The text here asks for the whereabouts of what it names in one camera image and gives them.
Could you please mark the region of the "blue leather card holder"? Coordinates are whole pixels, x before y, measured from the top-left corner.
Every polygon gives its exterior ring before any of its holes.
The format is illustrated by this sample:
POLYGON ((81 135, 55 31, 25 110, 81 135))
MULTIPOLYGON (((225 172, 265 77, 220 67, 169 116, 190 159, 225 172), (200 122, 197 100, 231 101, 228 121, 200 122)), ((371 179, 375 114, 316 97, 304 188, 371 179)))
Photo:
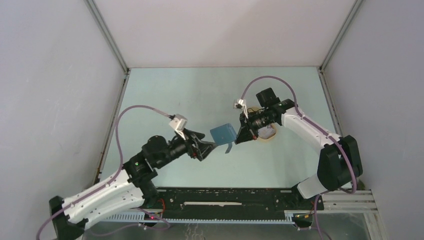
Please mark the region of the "blue leather card holder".
POLYGON ((210 135, 213 138, 214 143, 220 146, 227 146, 225 154, 229 154, 232 150, 233 143, 236 140, 237 134, 231 123, 226 123, 221 126, 212 128, 210 135))

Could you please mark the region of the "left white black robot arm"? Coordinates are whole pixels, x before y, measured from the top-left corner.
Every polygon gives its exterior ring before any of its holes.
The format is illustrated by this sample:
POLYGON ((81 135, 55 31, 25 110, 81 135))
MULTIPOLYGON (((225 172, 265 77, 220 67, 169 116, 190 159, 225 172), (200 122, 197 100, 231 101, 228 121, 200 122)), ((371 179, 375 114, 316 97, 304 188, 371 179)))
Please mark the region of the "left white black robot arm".
POLYGON ((203 161, 216 147, 205 134, 183 130, 167 141, 154 135, 141 151, 103 181, 73 196, 49 200, 52 224, 59 240, 76 240, 101 220, 136 207, 153 208, 159 193, 152 179, 157 170, 188 155, 203 161))

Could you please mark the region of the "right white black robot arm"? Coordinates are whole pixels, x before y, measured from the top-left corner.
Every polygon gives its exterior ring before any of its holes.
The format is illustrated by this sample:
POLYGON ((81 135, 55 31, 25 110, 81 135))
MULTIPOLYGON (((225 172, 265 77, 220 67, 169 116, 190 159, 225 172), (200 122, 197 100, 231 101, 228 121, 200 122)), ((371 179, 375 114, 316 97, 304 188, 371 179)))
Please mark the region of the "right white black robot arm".
POLYGON ((256 140, 260 129, 278 124, 296 133, 319 155, 316 173, 292 188, 290 201, 295 208, 304 209, 312 197, 336 191, 362 175, 359 147, 354 137, 329 132, 306 116, 293 100, 276 97, 270 87, 257 93, 256 98, 261 106, 256 111, 249 111, 241 98, 233 104, 235 109, 242 110, 235 144, 256 140))

